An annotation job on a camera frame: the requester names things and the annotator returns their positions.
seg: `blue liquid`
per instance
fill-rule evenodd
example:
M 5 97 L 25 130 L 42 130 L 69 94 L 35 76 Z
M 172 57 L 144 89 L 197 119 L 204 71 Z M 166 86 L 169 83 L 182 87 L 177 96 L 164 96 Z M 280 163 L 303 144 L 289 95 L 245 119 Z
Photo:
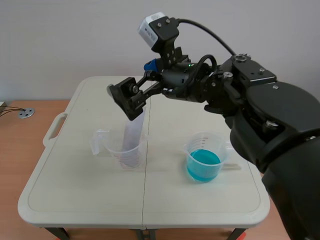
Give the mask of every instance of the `blue liquid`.
M 214 165 L 221 163 L 219 157 L 216 154 L 205 149 L 198 149 L 192 152 L 190 155 L 195 160 L 203 164 Z M 209 182 L 214 179 L 218 175 L 220 168 L 221 166 L 214 167 L 200 165 L 195 161 L 187 165 L 187 170 L 191 177 L 201 182 Z

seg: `measuring cup with blue liquid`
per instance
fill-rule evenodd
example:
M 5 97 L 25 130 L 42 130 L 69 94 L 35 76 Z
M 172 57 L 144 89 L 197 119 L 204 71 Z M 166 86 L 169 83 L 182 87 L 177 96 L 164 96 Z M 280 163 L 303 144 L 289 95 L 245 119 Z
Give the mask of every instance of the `measuring cup with blue liquid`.
M 195 133 L 183 146 L 186 167 L 194 180 L 209 182 L 220 172 L 227 157 L 227 143 L 223 136 L 211 132 Z

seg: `white wall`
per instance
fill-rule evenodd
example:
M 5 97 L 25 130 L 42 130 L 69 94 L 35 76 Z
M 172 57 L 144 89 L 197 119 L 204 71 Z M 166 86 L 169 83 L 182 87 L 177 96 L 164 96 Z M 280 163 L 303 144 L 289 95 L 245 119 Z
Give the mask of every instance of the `white wall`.
M 319 10 L 319 0 L 0 0 L 0 99 L 67 99 L 91 76 L 142 75 L 157 55 L 137 28 L 159 11 L 205 24 L 320 99 Z M 194 62 L 229 57 L 205 32 L 179 30 Z

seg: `cable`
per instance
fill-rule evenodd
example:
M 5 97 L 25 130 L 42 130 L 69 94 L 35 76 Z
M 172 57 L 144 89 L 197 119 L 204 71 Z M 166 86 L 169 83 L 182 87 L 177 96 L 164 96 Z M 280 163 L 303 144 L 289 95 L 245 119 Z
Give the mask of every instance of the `cable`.
M 0 111 L 0 113 L 2 113 L 2 112 L 12 111 L 12 110 L 25 111 L 25 110 L 22 110 L 22 109 L 16 108 L 16 109 L 6 109 L 6 110 L 2 110 L 2 111 Z
M 5 106 L 5 108 L 20 109 L 20 110 L 22 110 L 22 111 L 25 111 L 25 109 L 24 109 L 24 108 L 16 107 L 16 106 Z
M 6 115 L 8 113 L 15 112 L 15 111 L 21 111 L 21 110 L 20 109 L 12 109 L 10 111 L 5 112 L 4 114 L 1 114 L 0 117 L 2 117 L 3 115 Z
M 211 31 L 209 28 L 201 25 L 200 23 L 197 23 L 196 21 L 192 21 L 189 19 L 182 19 L 182 18 L 178 18 L 177 19 L 178 23 L 184 23 L 184 24 L 191 24 L 194 25 L 200 29 L 202 29 L 203 31 L 207 32 L 208 34 L 210 34 L 212 37 L 214 37 L 222 46 L 225 47 L 225 49 L 228 50 L 228 52 L 231 55 L 236 55 L 236 53 L 228 46 L 228 44 L 226 44 L 218 35 L 216 35 L 213 31 Z
M 187 79 L 187 81 L 185 81 L 185 83 L 184 83 L 182 86 L 180 86 L 180 87 L 176 88 L 175 90 L 173 90 L 173 91 L 171 92 L 171 94 L 178 95 L 178 94 L 182 93 L 182 91 L 186 89 L 186 87 L 188 86 L 188 84 L 197 76 L 197 74 L 198 74 L 198 72 L 200 71 L 202 65 L 205 63 L 205 61 L 206 61 L 207 59 L 210 59 L 210 61 L 211 61 L 211 64 L 212 64 L 212 66 L 211 66 L 211 71 L 216 70 L 216 68 L 217 68 L 217 61 L 216 61 L 215 57 L 212 56 L 212 55 L 210 55 L 210 54 L 204 55 L 204 56 L 199 60 L 199 62 L 196 64 L 196 66 L 194 67 L 193 71 L 190 73 L 189 78 Z

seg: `blue component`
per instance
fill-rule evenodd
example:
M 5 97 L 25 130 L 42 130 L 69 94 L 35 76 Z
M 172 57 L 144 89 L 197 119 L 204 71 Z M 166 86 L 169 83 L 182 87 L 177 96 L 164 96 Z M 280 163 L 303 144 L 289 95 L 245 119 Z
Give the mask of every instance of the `blue component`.
M 193 179 L 201 182 L 209 182 L 214 179 L 220 169 L 222 164 L 219 157 L 211 151 L 205 149 L 198 149 L 191 153 L 191 156 L 200 163 L 206 164 L 202 165 L 198 162 L 187 159 L 186 166 L 189 174 Z
M 156 59 L 151 60 L 150 62 L 146 63 L 143 67 L 145 71 L 155 71 L 158 72 Z

